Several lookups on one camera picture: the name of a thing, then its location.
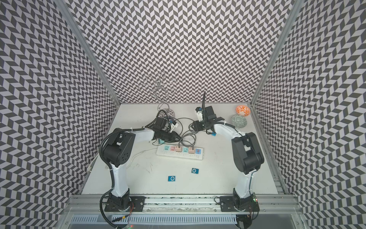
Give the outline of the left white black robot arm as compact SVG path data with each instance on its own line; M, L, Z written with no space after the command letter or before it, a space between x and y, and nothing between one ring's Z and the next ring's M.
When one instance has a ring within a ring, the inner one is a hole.
M155 119L141 128L116 128L102 141L99 157L107 165L112 187L101 197L101 209L106 212L133 210L133 200L127 184L127 165L136 143L163 140L179 142L182 138L174 131L179 123L164 110L158 111Z

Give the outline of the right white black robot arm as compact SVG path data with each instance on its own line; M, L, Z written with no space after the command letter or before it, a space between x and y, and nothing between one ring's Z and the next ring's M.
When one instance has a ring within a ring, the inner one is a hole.
M216 116L211 106L205 105L206 93L203 93L202 105L196 108L198 120L193 121L194 132L205 131L207 134L219 134L231 141L234 164L241 174L233 189L232 204L237 211L250 210L259 212L258 200L252 191L254 173L265 162L257 136L253 133L240 133L234 125Z

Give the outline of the pink charger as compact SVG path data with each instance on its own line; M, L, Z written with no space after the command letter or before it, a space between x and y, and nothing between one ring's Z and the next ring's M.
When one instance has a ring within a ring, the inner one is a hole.
M182 152L182 147L181 146L175 146L175 151L176 152Z
M193 147L190 147L190 148L188 148L188 153L194 155L194 154L196 154L196 151Z

